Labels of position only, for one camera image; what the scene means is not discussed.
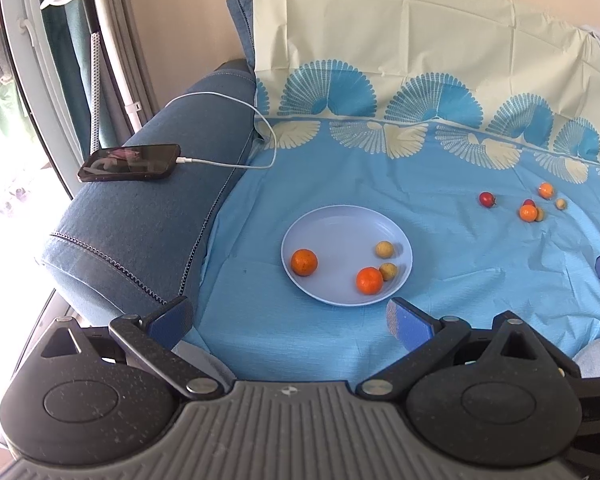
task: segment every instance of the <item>stitching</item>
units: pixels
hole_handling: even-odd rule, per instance
[[[240,162],[240,160],[242,159],[242,156],[244,155],[244,150],[247,149],[247,145],[249,143],[252,133],[253,133],[253,130],[251,130],[249,135],[247,136],[247,141],[244,143],[244,146],[242,147],[242,151],[240,152],[240,156],[238,157],[238,161],[236,162],[236,164],[238,164]],[[196,254],[196,250],[197,250],[198,246],[200,245],[200,242],[202,241],[202,235],[205,232],[206,226],[209,223],[209,220],[211,218],[211,215],[213,214],[214,209],[216,208],[216,205],[218,205],[218,202],[220,200],[220,197],[222,196],[222,193],[224,193],[224,190],[226,189],[227,184],[229,184],[229,181],[231,180],[231,177],[234,175],[236,169],[237,168],[233,168],[231,170],[231,173],[229,173],[229,176],[227,177],[226,181],[224,182],[224,186],[222,186],[222,188],[220,189],[220,193],[218,193],[218,196],[216,196],[216,199],[214,200],[214,203],[211,206],[211,209],[209,209],[209,212],[206,214],[205,221],[202,222],[202,228],[200,229],[200,233],[198,234],[196,243],[191,248],[191,252],[189,253],[189,259],[187,260],[187,265],[185,265],[184,273],[182,275],[182,279],[180,280],[180,290],[178,291],[178,296],[182,296],[184,294],[184,289],[185,289],[185,286],[187,285],[187,278],[189,277],[189,271],[191,269],[191,264],[193,263],[193,257]]]
[[[240,12],[242,12],[242,17],[244,18],[244,24],[247,26],[247,30],[249,31],[249,40],[251,41],[251,47],[253,48],[253,51],[255,53],[256,50],[256,46],[253,43],[253,33],[251,31],[251,27],[249,26],[249,20],[247,19],[247,13],[244,12],[244,7],[242,6],[242,2],[240,0],[238,1],[238,6],[240,7]]]
[[[77,245],[78,247],[83,248],[92,254],[95,254],[96,256],[100,257],[101,259],[106,261],[108,264],[112,265],[117,270],[122,272],[126,277],[128,277],[130,280],[132,280],[138,287],[140,287],[145,293],[147,293],[149,296],[151,296],[155,301],[157,301],[158,303],[163,304],[163,305],[167,303],[160,296],[158,296],[154,291],[152,291],[148,286],[146,286],[142,282],[142,280],[140,280],[138,277],[136,277],[136,275],[134,273],[132,273],[130,270],[125,269],[124,266],[120,265],[116,260],[114,260],[110,256],[107,256],[102,251],[97,250],[95,247],[90,246],[89,244],[83,242],[82,240],[78,240],[78,238],[69,236],[64,233],[59,233],[59,232],[54,231],[50,234],[50,236],[53,236],[55,238],[60,238],[62,240],[70,242],[74,245]]]
[[[209,77],[212,77],[212,76],[215,76],[215,75],[232,75],[234,77],[239,77],[240,79],[245,79],[249,83],[256,84],[256,82],[253,79],[251,79],[250,77],[246,77],[246,76],[243,76],[243,75],[240,75],[240,74],[234,74],[233,72],[212,72],[209,75],[205,75],[202,79],[200,79],[200,81],[204,81],[205,79],[207,79]]]

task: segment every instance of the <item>couch armrest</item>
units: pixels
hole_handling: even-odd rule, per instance
[[[233,63],[189,91],[253,103],[255,78],[245,62]],[[244,164],[253,136],[252,110],[202,95],[177,100],[127,144],[175,142],[183,156]],[[144,316],[179,294],[195,308],[211,225],[243,171],[184,164],[165,180],[87,184],[48,238],[41,263],[92,324],[120,313]]]

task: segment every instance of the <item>blue bed sheet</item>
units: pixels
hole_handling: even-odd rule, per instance
[[[436,318],[456,315],[486,328],[493,316],[512,310],[570,356],[600,337],[594,168],[586,184],[570,184],[522,147],[515,167],[484,168],[444,147],[436,135],[448,126],[426,127],[422,149],[390,158],[347,147],[333,135],[333,122],[319,120],[310,142],[279,150],[273,168],[247,171],[235,186],[210,236],[195,326],[239,378],[355,386],[405,354],[387,330],[386,302],[329,306],[285,274],[286,230],[304,213],[331,204],[375,209],[404,230],[414,263],[398,295]],[[267,164],[271,155],[264,150],[253,164]],[[567,199],[565,211],[536,195],[543,181]],[[496,195],[496,207],[478,204],[484,190]],[[526,198],[545,208],[543,222],[520,220]]]

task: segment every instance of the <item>white cable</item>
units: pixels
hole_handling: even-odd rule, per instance
[[[100,148],[100,33],[91,35],[91,143],[89,153]]]
[[[224,95],[219,92],[191,92],[189,94],[183,94],[183,95],[176,97],[175,99],[172,99],[171,101],[169,101],[167,103],[165,108],[167,106],[169,106],[171,103],[173,103],[174,101],[177,101],[178,99],[182,99],[183,97],[188,97],[191,95],[217,95],[218,97],[224,97],[225,99],[229,99],[229,101],[234,101],[236,103],[240,103],[241,105],[245,105],[245,106],[248,106],[249,108],[251,108],[251,110],[253,110],[260,116],[260,118],[265,122],[265,124],[269,127],[269,130],[271,131],[271,135],[273,136],[273,158],[271,159],[271,162],[268,166],[243,166],[241,164],[225,164],[224,162],[214,162],[212,160],[203,160],[202,158],[187,158],[186,156],[179,156],[176,159],[177,164],[185,164],[188,162],[199,162],[200,164],[210,164],[212,166],[221,166],[222,168],[237,168],[238,170],[268,170],[269,168],[271,168],[273,166],[273,163],[276,161],[276,155],[278,154],[278,138],[276,137],[276,133],[273,130],[273,127],[271,126],[271,124],[269,124],[269,121],[266,120],[264,115],[261,114],[255,106],[253,106],[249,103],[246,103],[244,101],[241,101],[240,99],[237,99],[235,97],[231,97],[229,95]]]

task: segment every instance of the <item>charging cable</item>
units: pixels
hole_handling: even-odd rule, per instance
[[[200,164],[210,164],[212,166],[220,166],[221,168],[237,168],[238,170],[268,170],[269,168],[271,168],[273,166],[274,162],[276,161],[276,155],[278,154],[278,138],[276,137],[276,133],[273,130],[273,127],[271,126],[271,124],[269,124],[269,121],[266,120],[264,115],[261,114],[255,106],[253,106],[249,103],[246,103],[244,101],[241,101],[240,99],[237,99],[235,97],[231,97],[229,95],[224,95],[219,92],[191,92],[189,94],[183,94],[183,95],[176,97],[175,99],[172,99],[171,101],[169,101],[167,103],[165,108],[167,106],[169,106],[171,103],[173,103],[174,101],[177,101],[178,99],[182,99],[183,97],[189,97],[191,95],[217,95],[218,97],[224,97],[225,99],[229,99],[229,101],[234,101],[236,103],[240,103],[241,105],[245,105],[245,106],[248,106],[249,108],[251,108],[251,110],[253,110],[254,112],[256,112],[259,115],[259,117],[265,122],[265,124],[269,127],[269,130],[271,131],[271,135],[273,136],[273,158],[271,159],[271,162],[268,166],[244,166],[241,164],[225,164],[224,162],[215,162],[213,160],[204,160],[202,158],[188,158],[186,156],[179,156],[178,158],[176,158],[177,164],[185,164],[188,162],[198,162]]]

